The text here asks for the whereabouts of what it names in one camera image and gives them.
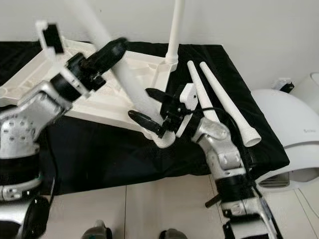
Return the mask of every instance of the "white base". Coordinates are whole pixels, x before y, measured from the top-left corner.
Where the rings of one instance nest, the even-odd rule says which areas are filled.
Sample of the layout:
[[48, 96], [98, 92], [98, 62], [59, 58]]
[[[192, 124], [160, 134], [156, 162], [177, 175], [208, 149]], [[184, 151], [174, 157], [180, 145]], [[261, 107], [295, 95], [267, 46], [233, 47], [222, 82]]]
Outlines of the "white base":
[[[73, 55], [82, 52], [89, 57], [95, 52], [92, 44], [63, 40], [65, 54], [59, 61], [66, 63]], [[157, 88], [165, 91], [169, 75], [176, 66], [167, 64], [164, 57], [151, 56], [128, 51], [124, 58], [133, 70], [140, 84], [144, 88]], [[16, 105], [18, 100], [28, 90], [41, 80], [50, 80], [58, 73], [41, 51], [9, 81], [0, 87], [0, 107]], [[93, 93], [89, 99], [79, 98], [71, 111], [66, 115], [94, 121], [112, 126], [141, 131], [142, 128], [131, 120], [128, 111], [134, 105], [117, 82], [112, 71], [106, 72], [103, 77], [107, 83], [98, 92]]]

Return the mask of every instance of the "white rod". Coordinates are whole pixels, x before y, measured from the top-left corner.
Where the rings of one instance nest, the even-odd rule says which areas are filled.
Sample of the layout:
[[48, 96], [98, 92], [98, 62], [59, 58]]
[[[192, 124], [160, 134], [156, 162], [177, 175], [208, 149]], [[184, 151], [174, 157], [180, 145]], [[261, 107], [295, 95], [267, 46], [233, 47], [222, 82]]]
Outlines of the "white rod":
[[[109, 41], [111, 41], [110, 34], [85, 0], [65, 0], [65, 2], [80, 23], [84, 26], [97, 50], [101, 49]], [[162, 117], [156, 110], [154, 103], [146, 93], [145, 89], [142, 88], [133, 72], [129, 69], [126, 61], [124, 59], [120, 60], [114, 67], [112, 67], [112, 71], [126, 94], [132, 100], [135, 108], [139, 112], [151, 117], [152, 120], [162, 125]], [[175, 140], [174, 134], [166, 133], [166, 135], [168, 134], [170, 137], [164, 135], [162, 139], [158, 138], [156, 134], [152, 134], [152, 138], [159, 147], [167, 147]]]
[[185, 0], [175, 0], [173, 20], [170, 29], [168, 50], [165, 57], [166, 63], [178, 63], [178, 46], [179, 46], [179, 33], [183, 21], [185, 9]]
[[234, 102], [230, 99], [224, 88], [220, 85], [219, 81], [216, 79], [214, 74], [210, 71], [209, 67], [205, 62], [201, 62], [201, 69], [203, 70], [206, 78], [208, 79], [210, 85], [212, 86], [216, 96], [222, 103], [224, 109], [234, 118], [238, 128], [240, 130], [243, 143], [246, 147], [251, 147], [260, 142], [261, 137], [258, 132], [251, 127], [243, 115], [240, 113], [239, 109], [236, 107]]
[[[202, 107], [202, 109], [213, 107], [207, 95], [207, 92], [203, 86], [203, 83], [198, 75], [198, 72], [196, 70], [194, 63], [192, 61], [188, 61], [187, 66], [190, 72], [191, 79], [193, 80], [193, 83], [195, 84], [195, 87], [196, 87], [197, 97], [200, 102], [200, 106]], [[209, 120], [219, 122], [218, 116], [215, 111], [204, 111], [203, 113], [204, 113], [204, 116], [208, 118]]]

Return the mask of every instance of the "white wall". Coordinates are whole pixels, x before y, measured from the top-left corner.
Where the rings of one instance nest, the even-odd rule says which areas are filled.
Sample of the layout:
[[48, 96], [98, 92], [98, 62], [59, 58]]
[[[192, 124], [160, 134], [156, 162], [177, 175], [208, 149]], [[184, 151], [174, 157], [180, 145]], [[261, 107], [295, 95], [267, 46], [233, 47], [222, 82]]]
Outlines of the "white wall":
[[[89, 0], [114, 37], [168, 42], [173, 0]], [[62, 0], [3, 0], [0, 41], [35, 40], [37, 19], [88, 40]], [[222, 43], [251, 89], [319, 71], [318, 0], [186, 0], [181, 43]]]

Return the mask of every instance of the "black cable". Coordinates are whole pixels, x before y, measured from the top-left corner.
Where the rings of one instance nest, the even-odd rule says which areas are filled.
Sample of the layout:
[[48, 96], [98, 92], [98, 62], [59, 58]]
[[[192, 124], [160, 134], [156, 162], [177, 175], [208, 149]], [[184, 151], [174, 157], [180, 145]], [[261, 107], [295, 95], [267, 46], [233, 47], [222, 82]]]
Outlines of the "black cable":
[[54, 171], [55, 171], [55, 175], [54, 175], [54, 177], [52, 179], [52, 185], [51, 185], [51, 190], [50, 190], [50, 201], [49, 201], [49, 203], [50, 203], [50, 207], [51, 207], [51, 205], [53, 203], [53, 200], [54, 200], [54, 196], [55, 196], [56, 190], [57, 190], [57, 183], [58, 183], [58, 180], [59, 180], [59, 170], [58, 170], [58, 165], [57, 165], [57, 162], [56, 162], [56, 158], [55, 158], [53, 150], [52, 150], [52, 144], [51, 144], [50, 137], [49, 137], [48, 127], [46, 127], [45, 130], [44, 130], [44, 138], [45, 138], [45, 143], [46, 143], [49, 155], [50, 155], [50, 157], [52, 159], [52, 163], [53, 163], [53, 167], [54, 167]]
[[[220, 113], [223, 113], [224, 115], [226, 115], [226, 116], [230, 119], [230, 121], [232, 122], [232, 124], [233, 124], [233, 126], [234, 126], [234, 128], [235, 128], [236, 133], [239, 135], [238, 138], [239, 138], [239, 142], [240, 142], [241, 151], [244, 152], [244, 155], [249, 155], [249, 157], [251, 158], [251, 155], [247, 152], [247, 149], [246, 149], [246, 147], [245, 147], [245, 145], [244, 145], [244, 142], [243, 142], [243, 140], [242, 140], [242, 138], [241, 138], [241, 136], [240, 136], [240, 130], [239, 130], [239, 128], [238, 128], [238, 125], [237, 125], [236, 121], [234, 120], [233, 116], [231, 116], [230, 113], [228, 113], [227, 111], [225, 111], [225, 110], [222, 109], [222, 108], [217, 108], [217, 107], [209, 107], [209, 108], [203, 108], [203, 109], [195, 109], [195, 110], [193, 110], [193, 111], [191, 111], [191, 110], [186, 110], [185, 113], [186, 113], [187, 115], [189, 115], [189, 114], [192, 114], [192, 113], [203, 112], [203, 111], [217, 111], [217, 112], [220, 112]], [[254, 179], [251, 177], [251, 175], [250, 175], [250, 169], [249, 169], [249, 166], [248, 166], [248, 162], [244, 162], [244, 167], [245, 167], [245, 170], [246, 170], [246, 176], [247, 176], [247, 178], [248, 178], [248, 180], [249, 180], [251, 186], [254, 188], [254, 190], [255, 190], [255, 192], [257, 193], [257, 195], [258, 195], [260, 198], [262, 198], [263, 196], [262, 196], [261, 192], [258, 190], [255, 180], [254, 180]]]

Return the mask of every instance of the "black cloth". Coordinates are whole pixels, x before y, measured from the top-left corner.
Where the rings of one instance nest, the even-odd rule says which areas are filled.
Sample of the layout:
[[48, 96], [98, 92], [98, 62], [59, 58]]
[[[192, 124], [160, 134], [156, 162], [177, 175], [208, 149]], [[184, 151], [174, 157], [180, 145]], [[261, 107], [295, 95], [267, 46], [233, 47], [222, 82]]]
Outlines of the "black cloth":
[[[131, 42], [129, 50], [164, 57], [167, 44]], [[38, 42], [0, 42], [0, 84], [40, 51]], [[253, 167], [253, 177], [289, 164], [281, 143], [221, 45], [180, 45], [178, 55], [178, 67], [170, 75], [166, 92], [173, 94], [179, 85], [191, 82], [186, 64], [192, 60], [213, 105], [222, 107], [198, 66], [205, 61], [248, 123], [262, 137], [262, 141], [248, 151], [239, 147], [242, 157]], [[230, 128], [234, 143], [240, 146], [229, 120], [217, 114]], [[201, 148], [184, 137], [177, 138], [168, 148], [159, 149], [140, 132], [71, 117], [62, 117], [48, 132], [60, 173], [59, 194], [209, 173]], [[44, 189], [48, 190], [54, 170], [42, 141], [41, 147]]]

